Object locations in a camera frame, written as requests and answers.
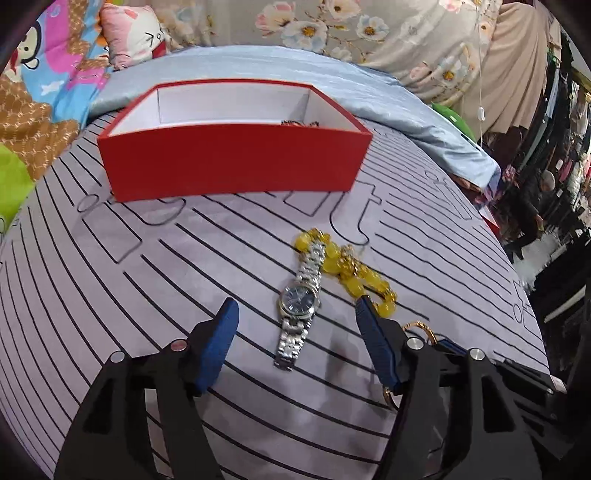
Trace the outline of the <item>silver metal wristwatch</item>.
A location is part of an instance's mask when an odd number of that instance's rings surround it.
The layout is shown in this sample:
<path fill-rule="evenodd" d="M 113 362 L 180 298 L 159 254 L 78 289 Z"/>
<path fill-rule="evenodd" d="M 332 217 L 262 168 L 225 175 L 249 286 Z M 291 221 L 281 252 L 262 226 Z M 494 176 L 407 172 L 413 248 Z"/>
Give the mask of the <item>silver metal wristwatch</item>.
<path fill-rule="evenodd" d="M 311 239 L 301 252 L 301 264 L 294 280 L 280 293 L 280 337 L 273 361 L 280 370 L 293 369 L 304 349 L 311 324 L 321 306 L 324 262 L 325 243 L 320 239 Z"/>

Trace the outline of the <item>grey striped bed sheet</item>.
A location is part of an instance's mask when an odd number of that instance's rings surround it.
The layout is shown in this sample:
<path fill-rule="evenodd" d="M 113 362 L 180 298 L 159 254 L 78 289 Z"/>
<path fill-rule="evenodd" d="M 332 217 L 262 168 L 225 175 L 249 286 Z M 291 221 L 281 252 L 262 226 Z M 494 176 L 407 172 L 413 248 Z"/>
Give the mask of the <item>grey striped bed sheet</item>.
<path fill-rule="evenodd" d="M 46 475 L 109 355 L 154 353 L 226 298 L 238 333 L 197 402 L 229 479 L 369 479 L 394 413 L 356 327 L 353 299 L 322 280 L 297 365 L 273 364 L 277 299 L 294 240 L 328 232 L 361 249 L 398 297 L 394 317 L 538 370 L 548 361 L 527 295 L 497 239 L 410 139 L 374 125 L 353 189 L 117 203 L 90 124 L 29 195 L 1 243 L 1 413 Z"/>

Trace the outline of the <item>person in background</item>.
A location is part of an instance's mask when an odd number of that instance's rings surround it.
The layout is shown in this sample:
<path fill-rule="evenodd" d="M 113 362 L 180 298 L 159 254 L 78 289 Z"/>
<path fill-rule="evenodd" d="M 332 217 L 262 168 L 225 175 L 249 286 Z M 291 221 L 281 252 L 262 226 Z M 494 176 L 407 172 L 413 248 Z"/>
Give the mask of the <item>person in background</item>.
<path fill-rule="evenodd" d="M 509 203 L 509 211 L 521 231 L 521 236 L 504 246 L 511 263 L 524 259 L 523 249 L 533 243 L 543 230 L 544 219 L 540 208 L 547 193 L 556 186 L 554 174 L 549 170 L 535 173 L 519 189 Z"/>

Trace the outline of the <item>green plastic object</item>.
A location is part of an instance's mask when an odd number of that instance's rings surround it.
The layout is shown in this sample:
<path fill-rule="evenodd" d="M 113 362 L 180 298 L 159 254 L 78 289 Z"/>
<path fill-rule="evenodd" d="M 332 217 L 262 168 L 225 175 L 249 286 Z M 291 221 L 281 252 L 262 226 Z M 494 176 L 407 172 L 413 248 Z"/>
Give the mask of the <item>green plastic object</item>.
<path fill-rule="evenodd" d="M 445 119 L 451 122 L 458 130 L 462 132 L 463 135 L 473 142 L 476 141 L 473 130 L 456 111 L 439 103 L 432 103 L 431 107 Z"/>

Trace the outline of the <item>light blue pillow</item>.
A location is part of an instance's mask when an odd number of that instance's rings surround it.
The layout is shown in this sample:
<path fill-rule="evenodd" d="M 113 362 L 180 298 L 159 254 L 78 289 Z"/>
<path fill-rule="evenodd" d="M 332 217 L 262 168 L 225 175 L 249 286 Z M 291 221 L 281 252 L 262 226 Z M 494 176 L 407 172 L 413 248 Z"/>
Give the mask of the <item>light blue pillow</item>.
<path fill-rule="evenodd" d="M 491 156 L 393 76 L 280 46 L 191 47 L 114 72 L 90 103 L 88 117 L 121 109 L 156 84 L 222 78 L 310 84 L 356 117 L 404 134 L 450 174 L 480 188 L 501 178 Z"/>

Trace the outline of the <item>beige curtain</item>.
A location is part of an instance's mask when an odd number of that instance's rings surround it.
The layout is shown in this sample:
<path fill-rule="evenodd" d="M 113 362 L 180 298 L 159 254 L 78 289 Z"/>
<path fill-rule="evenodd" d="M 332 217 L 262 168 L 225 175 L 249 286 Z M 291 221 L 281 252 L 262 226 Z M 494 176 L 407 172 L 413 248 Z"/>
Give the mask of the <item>beige curtain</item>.
<path fill-rule="evenodd" d="M 496 24 L 480 28 L 490 41 L 482 62 L 484 134 L 527 129 L 545 91 L 548 55 L 561 55 L 561 25 L 540 1 L 505 1 Z M 479 138 L 477 80 L 453 109 Z"/>

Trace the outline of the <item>red cardboard box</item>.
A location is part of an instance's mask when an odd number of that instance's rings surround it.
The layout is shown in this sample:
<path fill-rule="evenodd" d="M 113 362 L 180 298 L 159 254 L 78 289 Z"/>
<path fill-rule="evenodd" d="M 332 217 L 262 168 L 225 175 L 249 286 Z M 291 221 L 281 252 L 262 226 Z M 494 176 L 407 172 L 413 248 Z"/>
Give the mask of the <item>red cardboard box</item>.
<path fill-rule="evenodd" d="M 262 79 L 157 84 L 97 138 L 119 202 L 352 189 L 372 133 L 308 84 Z"/>

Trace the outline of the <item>grey floral quilt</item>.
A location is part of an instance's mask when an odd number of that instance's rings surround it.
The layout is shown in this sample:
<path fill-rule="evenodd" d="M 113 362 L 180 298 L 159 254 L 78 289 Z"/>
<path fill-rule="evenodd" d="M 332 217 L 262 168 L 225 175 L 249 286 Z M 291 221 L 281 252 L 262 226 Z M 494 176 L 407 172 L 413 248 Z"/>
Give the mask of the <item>grey floral quilt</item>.
<path fill-rule="evenodd" d="M 392 75 L 426 103 L 451 106 L 477 80 L 498 1 L 153 1 L 176 48 L 300 49 Z"/>

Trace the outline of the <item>colourful cartoon monkey quilt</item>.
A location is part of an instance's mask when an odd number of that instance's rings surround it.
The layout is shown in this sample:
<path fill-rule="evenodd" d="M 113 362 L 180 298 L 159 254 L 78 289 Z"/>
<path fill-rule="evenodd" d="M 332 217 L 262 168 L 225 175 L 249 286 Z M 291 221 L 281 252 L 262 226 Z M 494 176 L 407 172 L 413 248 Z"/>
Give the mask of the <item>colourful cartoon monkey quilt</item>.
<path fill-rule="evenodd" d="M 1 232 L 86 124 L 112 72 L 100 0 L 57 0 L 1 74 Z"/>

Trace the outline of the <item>pink cartoon pillow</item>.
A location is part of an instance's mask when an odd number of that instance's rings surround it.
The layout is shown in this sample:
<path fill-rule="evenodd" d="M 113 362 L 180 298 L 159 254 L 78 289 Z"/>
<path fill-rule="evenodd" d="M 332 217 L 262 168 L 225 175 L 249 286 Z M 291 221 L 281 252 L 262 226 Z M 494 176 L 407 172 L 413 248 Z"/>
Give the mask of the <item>pink cartoon pillow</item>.
<path fill-rule="evenodd" d="M 100 10 L 100 23 L 110 63 L 117 71 L 167 54 L 165 32 L 149 6 L 105 3 Z"/>

